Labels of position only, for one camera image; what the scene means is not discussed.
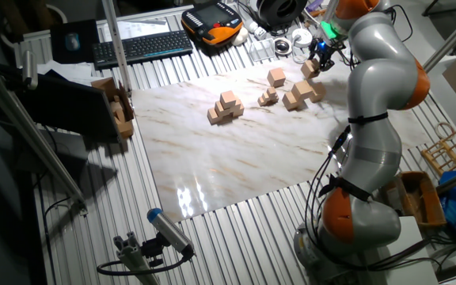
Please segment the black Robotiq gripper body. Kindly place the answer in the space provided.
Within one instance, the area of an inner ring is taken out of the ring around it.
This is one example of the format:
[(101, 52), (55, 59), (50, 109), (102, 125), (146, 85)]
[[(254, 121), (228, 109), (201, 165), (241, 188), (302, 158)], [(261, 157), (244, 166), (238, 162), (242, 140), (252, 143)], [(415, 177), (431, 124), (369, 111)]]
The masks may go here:
[(311, 48), (317, 49), (316, 59), (320, 62), (322, 56), (330, 55), (335, 51), (342, 51), (346, 48), (343, 41), (334, 40), (331, 44), (327, 44), (325, 40), (321, 38), (313, 38), (311, 44), (309, 45), (309, 50)]

